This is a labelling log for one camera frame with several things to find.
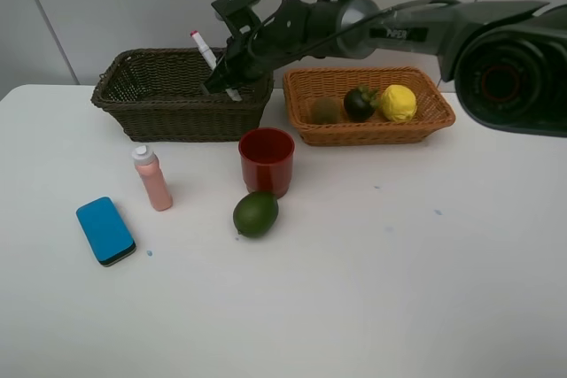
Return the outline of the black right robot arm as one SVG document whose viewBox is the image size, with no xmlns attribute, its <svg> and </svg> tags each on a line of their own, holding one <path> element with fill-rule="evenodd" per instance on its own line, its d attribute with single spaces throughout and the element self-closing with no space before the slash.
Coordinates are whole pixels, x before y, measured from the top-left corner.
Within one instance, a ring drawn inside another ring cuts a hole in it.
<svg viewBox="0 0 567 378">
<path fill-rule="evenodd" d="M 284 0 L 265 21 L 222 1 L 232 34 L 205 81 L 237 89 L 305 57 L 363 59 L 376 50 L 431 55 L 442 81 L 477 123 L 494 130 L 566 134 L 566 9 L 541 1 L 415 0 L 385 9 L 371 0 Z"/>
</svg>

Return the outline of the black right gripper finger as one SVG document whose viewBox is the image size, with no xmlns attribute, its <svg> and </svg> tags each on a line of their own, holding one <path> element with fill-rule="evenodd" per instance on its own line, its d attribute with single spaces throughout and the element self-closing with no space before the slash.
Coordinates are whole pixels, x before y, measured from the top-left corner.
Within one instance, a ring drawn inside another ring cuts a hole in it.
<svg viewBox="0 0 567 378">
<path fill-rule="evenodd" d="M 216 66 L 209 77 L 201 84 L 202 91 L 207 95 L 225 92 L 228 87 L 226 71 L 223 66 Z"/>
<path fill-rule="evenodd" d="M 248 83 L 247 80 L 237 79 L 234 76 L 224 76 L 222 85 L 229 97 L 241 97 L 239 90 Z"/>
</svg>

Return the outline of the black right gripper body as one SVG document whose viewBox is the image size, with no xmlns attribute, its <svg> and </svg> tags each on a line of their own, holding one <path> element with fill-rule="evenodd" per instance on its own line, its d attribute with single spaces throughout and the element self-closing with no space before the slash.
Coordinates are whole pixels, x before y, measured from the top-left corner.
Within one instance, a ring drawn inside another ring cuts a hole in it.
<svg viewBox="0 0 567 378">
<path fill-rule="evenodd" d="M 307 44 L 307 21 L 312 6 L 285 0 L 268 22 L 232 38 L 217 69 L 220 84 L 249 84 L 291 63 Z"/>
</svg>

